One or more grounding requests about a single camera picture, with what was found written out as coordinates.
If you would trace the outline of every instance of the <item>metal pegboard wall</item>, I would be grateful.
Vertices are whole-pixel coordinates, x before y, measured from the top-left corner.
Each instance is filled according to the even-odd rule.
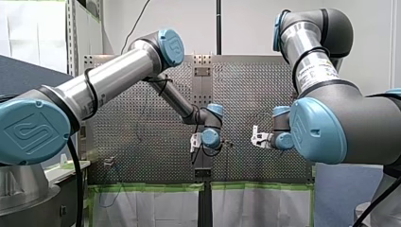
[[[85,68],[113,56],[88,56]],[[224,106],[223,137],[234,144],[214,158],[212,181],[311,183],[311,165],[295,150],[253,147],[253,125],[272,126],[275,106],[289,105],[291,70],[280,57],[213,56],[213,101]],[[186,98],[191,98],[193,60],[166,71]],[[193,126],[178,115],[146,83],[140,82],[99,110],[88,122],[87,149],[95,154],[89,183],[193,182],[189,138]],[[115,157],[117,171],[103,165]]]
[[[99,66],[111,58],[88,56],[85,67]],[[190,99],[191,64],[185,62],[165,73]],[[189,139],[194,126],[182,124],[147,83],[135,84],[99,109],[88,128],[91,130],[87,131],[87,147],[96,153],[89,168],[90,184],[193,182]],[[103,160],[110,157],[116,162],[113,170],[103,165]]]
[[[213,99],[224,106],[222,135],[234,144],[214,159],[214,181],[311,183],[311,165],[296,150],[254,147],[253,125],[270,131],[272,109],[290,105],[291,69],[280,57],[213,57]]]

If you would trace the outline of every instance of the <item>gray cylinder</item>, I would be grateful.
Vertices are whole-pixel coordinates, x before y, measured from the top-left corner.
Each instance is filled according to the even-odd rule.
[[[306,96],[318,99],[339,120],[347,143],[344,163],[389,165],[399,158],[401,112],[392,100],[364,97],[348,84],[322,86]]]

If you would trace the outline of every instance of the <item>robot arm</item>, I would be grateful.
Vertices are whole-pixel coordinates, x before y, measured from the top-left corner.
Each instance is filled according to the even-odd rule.
[[[173,30],[140,38],[130,49],[58,87],[43,86],[0,104],[0,164],[33,165],[53,157],[79,130],[81,122],[96,114],[97,108],[138,81],[158,79],[160,73],[183,61],[183,42]],[[205,146],[220,146],[221,106],[211,104],[195,114],[194,107],[171,83],[151,85],[156,91],[165,86],[162,97],[184,123],[205,124]],[[211,139],[208,127],[216,133]]]
[[[299,96],[291,107],[274,109],[273,133],[265,147],[287,149],[292,142],[307,160],[326,164],[399,164],[401,102],[396,91],[365,97],[355,84],[339,78],[339,62],[353,41],[348,18],[335,9],[284,12],[275,32],[274,49],[292,67]],[[258,134],[263,133],[254,133],[254,144],[260,142]],[[284,146],[276,143],[281,135],[289,140]]]

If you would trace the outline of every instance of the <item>white wall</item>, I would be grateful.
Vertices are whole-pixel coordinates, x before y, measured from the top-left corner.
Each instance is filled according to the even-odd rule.
[[[325,8],[343,11],[354,27],[354,45],[340,77],[353,81],[364,95],[391,88],[392,4],[396,0],[323,0]]]
[[[273,52],[273,27],[283,10],[320,9],[322,0],[222,0],[222,54],[279,55]]]
[[[146,0],[104,1],[104,51],[119,54]],[[162,28],[175,29],[185,54],[216,49],[215,0],[151,0],[130,41]]]
[[[104,51],[119,53],[146,0],[104,1]],[[282,9],[318,9],[323,0],[222,0],[222,53],[271,55],[276,15]],[[174,28],[185,54],[216,53],[216,0],[151,0],[130,41]]]

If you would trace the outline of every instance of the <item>cable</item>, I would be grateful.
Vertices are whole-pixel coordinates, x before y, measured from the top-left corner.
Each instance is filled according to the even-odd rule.
[[[87,68],[87,69],[83,72],[83,75],[85,76],[86,85],[88,85],[89,89],[91,89],[92,96],[94,96],[94,101],[92,102],[92,103],[94,104],[94,106],[93,106],[93,109],[92,109],[91,114],[90,114],[89,116],[83,118],[82,120],[87,120],[87,119],[93,117],[93,116],[97,113],[97,109],[98,109],[98,103],[99,103],[99,101],[98,101],[98,98],[97,98],[96,89],[95,89],[95,87],[94,87],[94,84],[92,84],[91,81],[89,80],[89,76],[88,76],[89,71],[91,71],[92,69],[93,69],[93,68]]]
[[[97,191],[97,193],[100,194],[100,195],[99,195],[99,201],[98,201],[98,202],[99,202],[99,206],[100,206],[101,208],[109,208],[109,207],[112,207],[112,206],[115,204],[115,201],[117,200],[118,196],[120,195],[121,189],[122,189],[123,186],[124,186],[123,181],[121,180],[121,174],[120,174],[120,171],[118,170],[118,167],[117,167],[117,166],[111,166],[110,170],[112,169],[112,167],[114,167],[114,168],[115,168],[115,171],[117,172],[118,179],[120,180],[120,187],[118,188],[117,195],[114,197],[112,203],[110,203],[110,204],[108,204],[108,205],[104,205],[104,204],[101,203],[101,195],[102,195],[102,192],[101,192],[101,191]],[[105,177],[104,177],[104,179],[103,179],[103,182],[105,182],[105,180],[106,180],[106,178],[107,178],[107,173],[108,173],[108,172],[106,172]]]
[[[354,223],[353,227],[360,227],[362,222],[368,215],[377,207],[382,201],[384,201],[399,185],[401,184],[401,177],[397,178],[397,180],[392,183],[377,199],[375,199],[366,210],[362,213],[362,215],[357,219]]]
[[[197,111],[195,112],[195,123],[197,124],[197,126],[195,127],[194,133],[198,132],[198,127],[200,125],[200,108],[197,105],[192,104],[192,106],[197,109]]]
[[[153,79],[150,79],[150,78],[145,78],[144,81],[146,81],[146,82],[163,82],[163,81],[164,81],[164,82],[165,82],[165,85],[163,86],[162,90],[160,90],[159,96],[161,96],[162,93],[165,91],[167,84],[168,84],[169,82],[173,82],[172,79],[169,79],[169,78],[168,78],[168,75],[167,75],[167,74],[165,74],[165,78],[164,78],[164,79],[156,79],[156,80],[153,80]]]
[[[142,14],[144,14],[144,11],[145,11],[145,9],[147,8],[149,2],[150,2],[150,0],[148,0],[148,1],[145,3],[144,7],[142,8],[141,13],[140,13],[139,16],[138,16],[138,19],[136,19],[135,25],[133,26],[131,32],[128,34],[128,36],[127,36],[127,38],[126,38],[126,41],[124,42],[123,48],[121,48],[121,55],[124,53],[124,49],[125,49],[125,47],[127,46],[128,39],[130,38],[130,35],[132,35],[132,33],[133,33],[133,31],[135,30],[136,26],[138,25],[139,20],[141,20]]]
[[[197,159],[198,159],[198,154],[200,153],[200,150],[201,150],[201,147],[202,147],[202,146],[203,146],[203,144],[200,144],[200,146],[198,147],[197,152],[195,153],[195,158],[192,160],[192,165],[194,165],[195,162],[197,161]]]
[[[83,180],[82,180],[82,172],[80,171],[79,158],[77,156],[76,149],[74,147],[73,141],[71,137],[68,138],[68,149],[70,150],[71,157],[74,163],[74,169],[76,171],[77,176],[77,221],[76,226],[82,225],[82,213],[83,213]]]
[[[281,23],[283,22],[284,16],[288,12],[291,12],[291,11],[288,10],[288,9],[284,9],[283,11],[281,11],[280,17],[278,19],[278,27],[277,27],[277,29],[278,29],[278,37],[277,37],[277,39],[278,39],[278,41],[277,41],[278,42],[278,48],[280,49],[280,53],[283,56],[283,59],[286,61],[286,63],[289,63],[289,61],[288,61],[286,55],[283,52],[283,45],[281,43],[281,35],[282,35],[281,34]]]
[[[213,157],[218,156],[221,153],[222,147],[220,149],[216,149],[217,152],[215,152],[213,154],[207,153],[206,150],[204,150],[203,145],[201,145],[201,150],[203,151],[204,155],[206,155],[207,157],[213,158]]]
[[[10,99],[13,99],[17,96],[18,95],[0,95],[0,103],[9,101]]]

